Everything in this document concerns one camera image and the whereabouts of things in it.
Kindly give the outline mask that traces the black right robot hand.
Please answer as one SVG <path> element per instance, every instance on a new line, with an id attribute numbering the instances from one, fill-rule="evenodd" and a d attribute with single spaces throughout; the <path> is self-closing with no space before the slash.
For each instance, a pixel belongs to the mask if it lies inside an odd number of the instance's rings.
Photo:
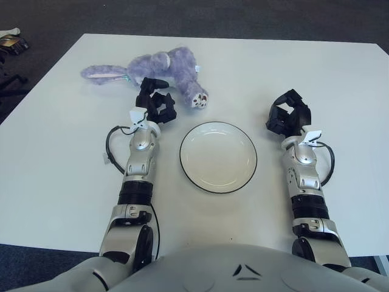
<path id="1" fill-rule="evenodd" d="M 285 137 L 301 136 L 304 126 L 311 124 L 311 110 L 294 89 L 279 96 L 272 104 L 266 128 Z"/>

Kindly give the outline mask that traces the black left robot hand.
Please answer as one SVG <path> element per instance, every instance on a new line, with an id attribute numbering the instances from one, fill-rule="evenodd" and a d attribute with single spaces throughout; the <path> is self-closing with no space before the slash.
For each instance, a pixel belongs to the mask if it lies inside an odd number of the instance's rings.
<path id="1" fill-rule="evenodd" d="M 136 97 L 136 107 L 146 109 L 146 120 L 159 124 L 170 122 L 176 118 L 175 101 L 170 93 L 163 95 L 157 92 L 158 89 L 169 87 L 169 83 L 164 80 L 143 78 L 139 95 Z"/>

